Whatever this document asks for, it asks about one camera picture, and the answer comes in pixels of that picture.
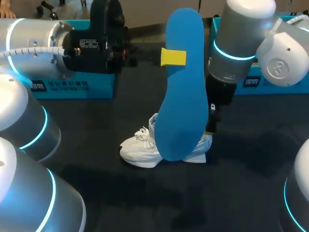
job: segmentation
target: metal cylinder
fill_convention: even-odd
[[[17,79],[0,74],[0,137],[36,161],[49,159],[58,149],[61,132],[31,91]]]
[[[28,47],[62,46],[73,27],[65,21],[3,19],[0,21],[0,52]],[[29,78],[70,78],[63,57],[50,54],[25,54],[0,60],[0,66]]]
[[[3,138],[0,150],[0,231],[84,231],[85,204],[72,186]]]
[[[309,231],[309,140],[299,150],[281,195],[280,226],[283,232]]]
[[[273,0],[225,3],[208,63],[213,77],[236,83],[248,75],[256,50],[273,27],[275,10]]]

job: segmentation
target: black cable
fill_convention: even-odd
[[[202,0],[199,0],[199,1],[198,1],[198,8],[197,8],[197,12],[199,12],[199,11],[200,11],[200,9],[201,9],[201,3],[202,3]]]

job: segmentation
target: label sticker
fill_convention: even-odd
[[[79,46],[83,48],[97,48],[98,49],[98,41],[97,40],[79,40]]]

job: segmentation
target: black table surface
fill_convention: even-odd
[[[55,162],[85,200],[85,232],[280,232],[283,184],[309,138],[309,96],[236,96],[205,164],[124,163],[120,143],[148,125],[165,91],[165,70],[141,63],[123,70],[113,100],[41,101],[61,128]]]

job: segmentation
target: white cable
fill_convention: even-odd
[[[9,56],[17,56],[17,55],[24,55],[24,54],[38,54],[38,53],[48,53],[59,55],[65,57],[63,47],[27,47],[27,48],[19,48],[19,49],[12,49],[9,51],[0,52],[0,58],[5,58]]]
[[[309,19],[309,16],[303,14],[303,15],[300,15],[300,16],[297,16],[295,18],[290,19],[289,21],[287,21],[287,23],[288,24],[293,24],[293,23],[296,23],[296,22],[298,22],[300,20],[305,20],[305,19]]]

